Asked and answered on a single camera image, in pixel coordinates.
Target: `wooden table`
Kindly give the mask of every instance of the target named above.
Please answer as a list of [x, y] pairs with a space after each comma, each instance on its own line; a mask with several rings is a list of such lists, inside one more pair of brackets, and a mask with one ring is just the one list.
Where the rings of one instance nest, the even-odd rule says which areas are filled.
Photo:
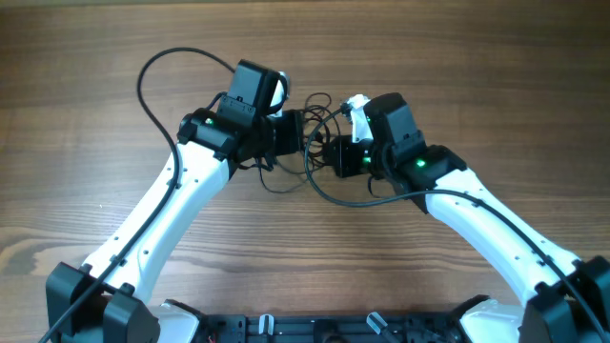
[[[174, 46], [286, 71], [291, 108], [314, 91], [334, 106], [399, 91], [428, 143], [462, 156], [533, 227], [585, 259], [610, 256], [610, 9], [534, 3], [1, 11], [0, 341], [40, 336], [49, 272], [60, 261], [79, 265], [160, 172], [168, 148], [134, 86], [145, 61]], [[145, 96], [174, 134], [230, 81], [212, 61], [181, 53], [154, 65]], [[265, 177], [274, 188], [297, 182], [281, 171]], [[317, 179], [337, 197], [369, 198], [364, 176]], [[151, 303], [401, 312], [446, 310], [479, 293], [516, 301], [485, 260], [412, 203], [341, 208], [310, 187], [264, 192], [255, 171], [241, 171], [185, 234]]]

